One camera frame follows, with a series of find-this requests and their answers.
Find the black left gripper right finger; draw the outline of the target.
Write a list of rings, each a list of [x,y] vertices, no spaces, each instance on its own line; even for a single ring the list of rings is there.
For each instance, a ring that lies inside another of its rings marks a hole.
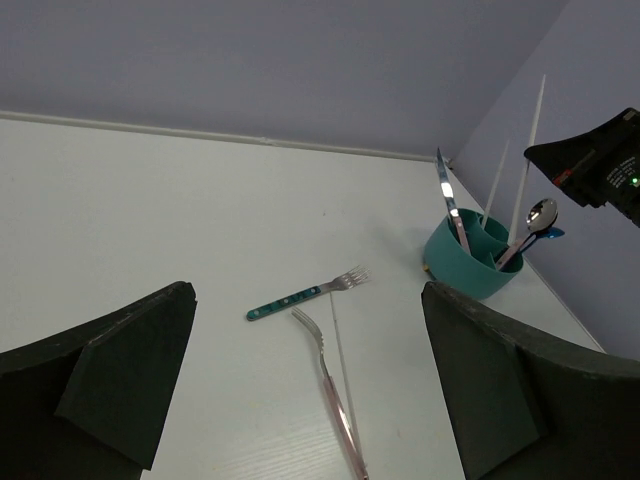
[[[468,479],[636,479],[639,363],[500,314],[439,282],[422,306]]]

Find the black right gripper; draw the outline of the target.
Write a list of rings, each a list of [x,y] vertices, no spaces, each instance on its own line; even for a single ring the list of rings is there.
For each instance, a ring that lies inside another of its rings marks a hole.
[[[572,138],[528,147],[524,157],[582,207],[607,203],[639,221],[639,111],[627,108]]]

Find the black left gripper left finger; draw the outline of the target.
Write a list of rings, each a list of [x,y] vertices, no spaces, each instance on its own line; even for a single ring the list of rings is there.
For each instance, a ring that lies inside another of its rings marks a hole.
[[[170,284],[1,355],[4,479],[139,479],[151,469],[196,313]]]

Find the white chopstick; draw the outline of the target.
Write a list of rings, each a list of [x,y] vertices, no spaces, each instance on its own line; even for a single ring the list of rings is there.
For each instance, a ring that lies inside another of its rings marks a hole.
[[[491,190],[489,192],[489,196],[486,202],[486,206],[484,208],[484,212],[483,212],[483,217],[482,217],[482,221],[481,221],[481,227],[483,230],[486,229],[488,220],[490,218],[490,212],[491,212],[491,207],[493,206],[493,202],[494,202],[494,198],[495,198],[495,194],[497,192],[497,188],[499,185],[499,181],[501,178],[501,174],[504,168],[504,164],[506,162],[507,156],[508,156],[508,151],[509,151],[509,146],[510,146],[510,139],[508,139],[505,143],[499,164],[498,164],[498,168],[496,170],[494,179],[493,179],[493,183],[491,186]]]
[[[537,95],[537,100],[536,100],[534,115],[533,115],[532,122],[531,122],[531,128],[530,128],[527,147],[533,146],[534,143],[535,143],[535,140],[536,140],[538,125],[539,125],[539,119],[540,119],[540,114],[541,114],[541,107],[542,107],[543,98],[544,98],[545,85],[546,85],[546,75],[543,75],[542,79],[541,79],[541,83],[540,83],[539,92],[538,92],[538,95]],[[512,210],[512,217],[511,217],[511,223],[510,223],[510,228],[509,228],[509,237],[508,237],[508,243],[509,244],[512,244],[516,239],[517,230],[518,230],[518,224],[519,224],[519,215],[520,215],[520,211],[521,211],[521,203],[522,203],[522,198],[523,198],[523,195],[524,195],[524,190],[525,190],[525,185],[526,185],[526,180],[527,180],[529,168],[530,168],[530,161],[527,158],[524,158],[524,163],[523,163],[523,168],[522,168],[521,175],[520,175],[520,181],[519,181],[519,185],[518,185],[518,190],[517,190],[517,194],[516,194],[516,198],[515,198],[514,207],[513,207],[513,210]]]
[[[334,294],[330,293],[329,294],[329,298],[330,298],[332,318],[333,318],[334,330],[335,330],[335,336],[336,336],[336,344],[337,344],[337,348],[338,348],[338,354],[339,354],[340,364],[341,364],[341,371],[342,371],[342,376],[343,376],[344,390],[345,390],[345,395],[346,395],[346,400],[347,400],[348,419],[349,419],[349,422],[350,422],[350,425],[351,425],[351,428],[352,428],[352,432],[353,432],[355,449],[360,455],[363,455],[360,436],[359,436],[359,431],[358,431],[357,417],[355,415],[354,404],[353,404],[353,399],[352,399],[352,395],[351,395],[351,388],[350,388],[350,382],[349,382],[349,377],[348,377],[348,368],[347,368],[346,359],[345,359],[345,356],[344,356],[344,347],[343,347],[343,342],[342,342],[342,338],[341,338],[339,318],[338,318],[336,303],[335,303],[335,299],[334,299]]]

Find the silver spoon pink handle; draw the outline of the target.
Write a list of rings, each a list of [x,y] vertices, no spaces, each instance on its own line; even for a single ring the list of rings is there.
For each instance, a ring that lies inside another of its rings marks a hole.
[[[558,206],[554,199],[545,198],[537,202],[530,209],[526,218],[529,235],[524,239],[514,241],[495,262],[496,268],[502,271],[528,240],[549,230],[556,222],[557,217]]]

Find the blue spoon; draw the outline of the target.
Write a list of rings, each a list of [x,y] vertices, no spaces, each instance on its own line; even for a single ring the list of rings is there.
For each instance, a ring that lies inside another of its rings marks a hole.
[[[565,235],[565,231],[557,228],[557,227],[551,227],[549,229],[547,229],[546,231],[543,232],[539,232],[535,235],[534,239],[531,240],[523,249],[522,252],[525,252],[526,250],[528,250],[529,248],[531,248],[537,241],[540,240],[544,240],[544,239],[554,239],[554,238],[559,238]]]

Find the knife with pink handle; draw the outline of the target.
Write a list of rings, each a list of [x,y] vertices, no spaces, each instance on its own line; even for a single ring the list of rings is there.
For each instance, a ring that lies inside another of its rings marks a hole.
[[[436,170],[439,177],[442,195],[445,200],[449,221],[455,229],[460,246],[467,254],[470,254],[471,250],[464,228],[464,223],[455,202],[453,188],[448,178],[447,169],[440,148],[437,148],[436,150]]]

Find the fork with teal handle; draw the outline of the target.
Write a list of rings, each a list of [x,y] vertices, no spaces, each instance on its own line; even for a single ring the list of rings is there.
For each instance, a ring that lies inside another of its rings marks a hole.
[[[357,266],[329,282],[311,286],[262,306],[254,307],[246,313],[245,318],[249,322],[256,321],[333,291],[353,289],[356,286],[366,283],[369,279],[370,270],[363,266]]]

